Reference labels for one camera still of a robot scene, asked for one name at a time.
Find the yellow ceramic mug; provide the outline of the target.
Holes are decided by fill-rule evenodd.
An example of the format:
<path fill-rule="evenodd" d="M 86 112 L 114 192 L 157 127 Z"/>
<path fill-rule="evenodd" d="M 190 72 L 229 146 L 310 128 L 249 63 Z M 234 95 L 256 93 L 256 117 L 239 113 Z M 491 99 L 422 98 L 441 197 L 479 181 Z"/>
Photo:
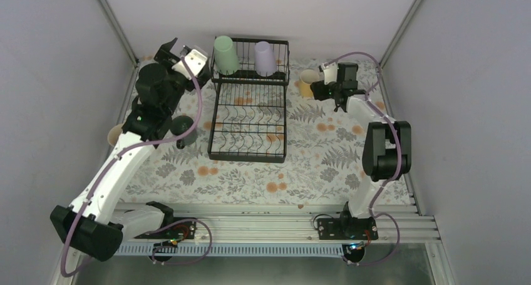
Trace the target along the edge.
<path fill-rule="evenodd" d="M 314 70 L 304 70 L 299 75 L 298 88 L 303 98 L 314 98 L 311 84 L 320 80 L 320 75 Z"/>

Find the dark green ceramic mug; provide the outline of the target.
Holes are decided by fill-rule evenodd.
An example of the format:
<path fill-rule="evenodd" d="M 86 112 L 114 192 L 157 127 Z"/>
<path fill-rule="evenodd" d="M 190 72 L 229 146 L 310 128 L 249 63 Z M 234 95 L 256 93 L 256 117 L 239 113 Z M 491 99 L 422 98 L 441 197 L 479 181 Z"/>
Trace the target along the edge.
<path fill-rule="evenodd" d="M 180 115 L 172 120 L 170 131 L 173 135 L 179 136 L 185 133 L 187 130 L 189 130 L 192 124 L 193 124 L 193 119 L 191 117 L 188 117 L 186 115 Z M 196 129 L 194 129 L 187 136 L 181 138 L 180 140 L 177 140 L 176 147 L 179 150 L 184 149 L 185 147 L 194 144 L 196 140 L 197 140 L 197 131 Z"/>

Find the beige floral ceramic mug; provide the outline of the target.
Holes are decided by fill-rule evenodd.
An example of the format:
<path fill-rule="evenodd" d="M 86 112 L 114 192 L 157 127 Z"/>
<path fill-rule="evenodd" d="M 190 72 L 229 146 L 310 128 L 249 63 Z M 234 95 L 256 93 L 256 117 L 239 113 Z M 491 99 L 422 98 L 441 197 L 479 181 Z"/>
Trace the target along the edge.
<path fill-rule="evenodd" d="M 123 123 L 115 125 L 107 134 L 107 142 L 111 147 L 114 147 L 118 141 L 119 136 L 123 133 Z"/>

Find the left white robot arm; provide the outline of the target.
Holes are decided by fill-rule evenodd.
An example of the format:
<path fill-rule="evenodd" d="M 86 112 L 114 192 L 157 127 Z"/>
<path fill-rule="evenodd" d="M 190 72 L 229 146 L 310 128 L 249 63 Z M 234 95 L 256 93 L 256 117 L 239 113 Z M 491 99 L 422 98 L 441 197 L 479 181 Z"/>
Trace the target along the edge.
<path fill-rule="evenodd" d="M 173 211 L 158 202 L 115 214 L 122 193 L 142 163 L 160 144 L 183 140 L 198 124 L 194 119 L 182 134 L 167 136 L 181 98 L 188 91 L 199 92 L 210 78 L 207 52 L 184 46 L 173 54 L 173 46 L 173 41 L 161 45 L 153 62 L 138 72 L 131 112 L 93 180 L 70 205 L 52 210 L 51 222 L 66 248 L 107 261 L 125 241 L 150 232 L 165 238 L 173 232 Z"/>

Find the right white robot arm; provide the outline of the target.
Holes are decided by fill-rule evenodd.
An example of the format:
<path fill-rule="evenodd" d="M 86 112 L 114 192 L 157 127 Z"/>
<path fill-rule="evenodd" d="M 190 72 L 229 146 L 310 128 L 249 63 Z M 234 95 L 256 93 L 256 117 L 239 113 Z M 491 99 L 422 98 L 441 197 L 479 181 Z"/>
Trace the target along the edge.
<path fill-rule="evenodd" d="M 370 93 L 358 86 L 358 65 L 323 63 L 319 67 L 324 79 L 311 83 L 316 100 L 334 101 L 335 110 L 352 114 L 366 131 L 362 167 L 366 179 L 346 203 L 346 213 L 339 231 L 346 239 L 355 239 L 363 231 L 361 219 L 374 215 L 374 206 L 387 185 L 407 174 L 411 168 L 411 125 L 384 113 L 371 101 Z"/>

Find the mint green plastic tumbler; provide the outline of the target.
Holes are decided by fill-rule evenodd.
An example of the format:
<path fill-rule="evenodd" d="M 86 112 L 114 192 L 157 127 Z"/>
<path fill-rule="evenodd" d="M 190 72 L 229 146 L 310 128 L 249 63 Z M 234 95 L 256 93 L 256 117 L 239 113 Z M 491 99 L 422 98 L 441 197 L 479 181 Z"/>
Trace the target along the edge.
<path fill-rule="evenodd" d="M 214 61 L 222 75 L 233 75 L 239 69 L 239 58 L 233 40 L 228 36 L 218 36 L 214 41 Z"/>

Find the lavender plastic tumbler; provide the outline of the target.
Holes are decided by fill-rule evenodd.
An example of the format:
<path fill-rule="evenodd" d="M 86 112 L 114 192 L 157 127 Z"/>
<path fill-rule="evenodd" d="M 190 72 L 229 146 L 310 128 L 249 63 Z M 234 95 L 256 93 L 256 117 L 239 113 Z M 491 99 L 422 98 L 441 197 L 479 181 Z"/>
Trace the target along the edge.
<path fill-rule="evenodd" d="M 267 41 L 259 41 L 254 46 L 255 71 L 262 77 L 272 76 L 277 71 L 272 46 Z"/>

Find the floral patterned table mat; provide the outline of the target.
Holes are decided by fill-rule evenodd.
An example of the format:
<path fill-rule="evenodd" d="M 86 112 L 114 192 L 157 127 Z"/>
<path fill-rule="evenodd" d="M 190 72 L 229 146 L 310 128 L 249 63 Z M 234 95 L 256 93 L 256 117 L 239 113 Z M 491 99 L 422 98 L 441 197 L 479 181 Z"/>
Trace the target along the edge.
<path fill-rule="evenodd" d="M 207 149 L 211 129 L 221 130 L 229 116 L 215 111 L 214 84 L 202 91 L 197 141 L 184 149 L 166 143 L 138 169 L 122 202 L 165 204 L 343 205 L 368 176 L 362 168 L 366 132 L 332 100 L 317 101 L 299 93 L 299 75 L 319 60 L 290 61 L 287 128 L 264 135 L 269 151 L 286 147 L 283 163 L 218 161 Z"/>

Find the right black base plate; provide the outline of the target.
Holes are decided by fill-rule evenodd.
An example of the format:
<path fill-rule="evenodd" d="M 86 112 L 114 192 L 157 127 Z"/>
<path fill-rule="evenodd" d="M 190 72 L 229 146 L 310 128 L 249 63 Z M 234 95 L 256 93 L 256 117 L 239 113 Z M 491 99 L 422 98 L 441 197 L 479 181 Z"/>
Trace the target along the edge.
<path fill-rule="evenodd" d="M 358 219 L 354 217 L 318 218 L 317 231 L 320 240 L 361 241 L 379 239 L 378 228 L 373 217 Z"/>

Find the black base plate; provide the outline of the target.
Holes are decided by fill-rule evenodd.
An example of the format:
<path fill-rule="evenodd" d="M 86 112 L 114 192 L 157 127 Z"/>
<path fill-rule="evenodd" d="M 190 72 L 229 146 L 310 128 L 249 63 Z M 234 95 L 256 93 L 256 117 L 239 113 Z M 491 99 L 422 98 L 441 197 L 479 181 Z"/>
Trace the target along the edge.
<path fill-rule="evenodd" d="M 195 237 L 197 223 L 194 220 L 179 222 L 161 232 L 145 233 L 137 236 L 137 239 L 160 239 L 166 241 L 192 240 Z"/>
<path fill-rule="evenodd" d="M 320 240 L 361 241 L 379 239 L 378 228 L 373 217 L 358 219 L 354 217 L 318 218 L 317 231 Z"/>

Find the aluminium mounting rail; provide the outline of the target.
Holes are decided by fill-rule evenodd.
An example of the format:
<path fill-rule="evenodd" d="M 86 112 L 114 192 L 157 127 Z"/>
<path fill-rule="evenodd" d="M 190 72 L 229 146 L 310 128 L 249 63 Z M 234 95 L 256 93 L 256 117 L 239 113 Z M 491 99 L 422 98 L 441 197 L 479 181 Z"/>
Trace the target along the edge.
<path fill-rule="evenodd" d="M 215 243 L 318 243 L 312 219 L 317 214 L 335 215 L 339 204 L 170 204 L 177 217 L 194 217 L 206 223 Z M 414 205 L 378 205 L 377 213 L 391 218 L 376 220 L 377 244 L 438 242 L 435 218 L 419 215 Z"/>

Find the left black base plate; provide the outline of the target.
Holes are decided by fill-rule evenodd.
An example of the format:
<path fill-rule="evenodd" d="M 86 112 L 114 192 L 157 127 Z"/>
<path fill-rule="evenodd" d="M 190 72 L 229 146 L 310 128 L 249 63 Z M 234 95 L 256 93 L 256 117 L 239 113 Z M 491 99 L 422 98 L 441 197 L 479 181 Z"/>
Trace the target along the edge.
<path fill-rule="evenodd" d="M 160 239 L 166 241 L 192 240 L 195 237 L 197 223 L 194 220 L 179 222 L 161 232 L 145 233 L 137 236 L 137 239 Z"/>

